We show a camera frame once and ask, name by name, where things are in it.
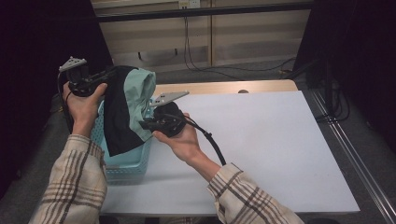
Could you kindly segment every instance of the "shirt sleeve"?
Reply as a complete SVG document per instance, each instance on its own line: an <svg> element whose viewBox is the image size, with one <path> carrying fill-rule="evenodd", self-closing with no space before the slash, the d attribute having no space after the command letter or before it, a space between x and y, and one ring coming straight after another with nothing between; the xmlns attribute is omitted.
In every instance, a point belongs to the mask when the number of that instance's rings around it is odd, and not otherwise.
<svg viewBox="0 0 396 224"><path fill-rule="evenodd" d="M99 223L106 197L103 155L89 138L70 135L29 223Z"/></svg>
<svg viewBox="0 0 396 224"><path fill-rule="evenodd" d="M223 223L302 223L289 208L257 187L233 164L218 171L207 187Z"/></svg>

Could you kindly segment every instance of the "person's right hand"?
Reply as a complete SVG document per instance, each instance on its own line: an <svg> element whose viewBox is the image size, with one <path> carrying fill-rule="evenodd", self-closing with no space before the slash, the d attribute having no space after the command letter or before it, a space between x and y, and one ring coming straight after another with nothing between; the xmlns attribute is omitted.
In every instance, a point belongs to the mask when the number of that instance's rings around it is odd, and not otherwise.
<svg viewBox="0 0 396 224"><path fill-rule="evenodd" d="M190 116L188 113L184 113L184 115L186 117ZM171 138L158 131L155 131L152 134L160 142L163 142L172 148L177 157L182 161L185 161L187 164L189 164L193 159L205 155L200 149L197 132L194 127L190 126L190 124L186 124L184 129L178 135Z"/></svg>

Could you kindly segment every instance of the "white tabletop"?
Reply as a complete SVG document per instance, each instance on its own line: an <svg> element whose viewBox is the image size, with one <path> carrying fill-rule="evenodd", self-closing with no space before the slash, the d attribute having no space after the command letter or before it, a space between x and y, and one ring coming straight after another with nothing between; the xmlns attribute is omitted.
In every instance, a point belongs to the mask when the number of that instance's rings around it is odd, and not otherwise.
<svg viewBox="0 0 396 224"><path fill-rule="evenodd" d="M188 95L176 100L213 133L227 162L296 213L349 213L359 207L300 91ZM202 150L219 159L199 133ZM102 213L214 216L207 183L153 139L144 177L109 186Z"/></svg>

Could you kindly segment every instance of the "plastic basket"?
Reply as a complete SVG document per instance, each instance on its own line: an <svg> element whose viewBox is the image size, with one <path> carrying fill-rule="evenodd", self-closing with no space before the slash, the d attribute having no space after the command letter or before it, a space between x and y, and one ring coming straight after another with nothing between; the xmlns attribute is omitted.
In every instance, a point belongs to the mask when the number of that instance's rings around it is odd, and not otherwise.
<svg viewBox="0 0 396 224"><path fill-rule="evenodd" d="M151 138L140 147L136 147L128 152L110 157L104 134L104 102L105 101L102 101L99 105L99 116L95 121L91 140L99 145L105 152L107 182L136 179L138 176L143 175L147 170ZM152 109L150 107L146 112L146 117L150 117L151 115Z"/></svg>

